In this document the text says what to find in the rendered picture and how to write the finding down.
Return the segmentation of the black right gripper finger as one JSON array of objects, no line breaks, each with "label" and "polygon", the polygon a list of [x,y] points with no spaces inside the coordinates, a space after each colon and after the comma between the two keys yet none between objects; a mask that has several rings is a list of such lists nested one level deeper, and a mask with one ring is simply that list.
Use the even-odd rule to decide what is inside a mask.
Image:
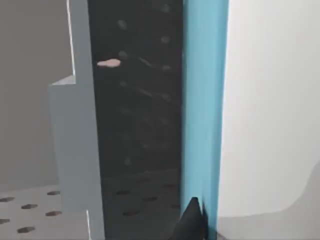
[{"label": "black right gripper finger", "polygon": [[199,199],[192,197],[176,224],[170,240],[208,240],[208,216]]}]

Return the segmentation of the light blue rack panel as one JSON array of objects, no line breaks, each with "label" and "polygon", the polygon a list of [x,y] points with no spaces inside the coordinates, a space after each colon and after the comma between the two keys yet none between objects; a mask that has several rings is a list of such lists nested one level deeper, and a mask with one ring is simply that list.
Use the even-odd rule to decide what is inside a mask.
[{"label": "light blue rack panel", "polygon": [[229,0],[183,0],[181,207],[192,197],[217,240]]}]

